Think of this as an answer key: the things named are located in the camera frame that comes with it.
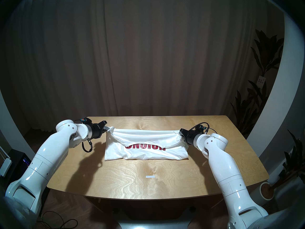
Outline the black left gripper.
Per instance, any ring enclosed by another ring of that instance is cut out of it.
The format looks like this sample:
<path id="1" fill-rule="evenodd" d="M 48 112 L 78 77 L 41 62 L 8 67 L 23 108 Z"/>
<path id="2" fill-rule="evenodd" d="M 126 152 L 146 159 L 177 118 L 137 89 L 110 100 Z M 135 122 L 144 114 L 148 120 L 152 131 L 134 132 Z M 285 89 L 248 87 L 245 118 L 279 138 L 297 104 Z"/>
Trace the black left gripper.
<path id="1" fill-rule="evenodd" d="M 101 121 L 100 123 L 91 124 L 92 136 L 91 139 L 98 139 L 101 135 L 109 131 L 112 127 L 106 126 L 107 121 Z"/>

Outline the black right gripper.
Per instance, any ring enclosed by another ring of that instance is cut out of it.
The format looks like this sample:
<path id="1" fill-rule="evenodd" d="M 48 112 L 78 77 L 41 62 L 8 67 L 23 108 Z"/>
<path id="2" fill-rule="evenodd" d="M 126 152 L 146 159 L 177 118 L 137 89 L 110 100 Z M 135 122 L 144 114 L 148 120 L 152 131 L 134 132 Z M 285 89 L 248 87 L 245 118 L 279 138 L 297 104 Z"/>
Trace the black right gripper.
<path id="1" fill-rule="evenodd" d="M 186 130 L 181 128 L 179 133 L 184 137 L 184 140 L 188 145 L 194 145 L 194 139 L 198 135 L 198 130 Z"/>

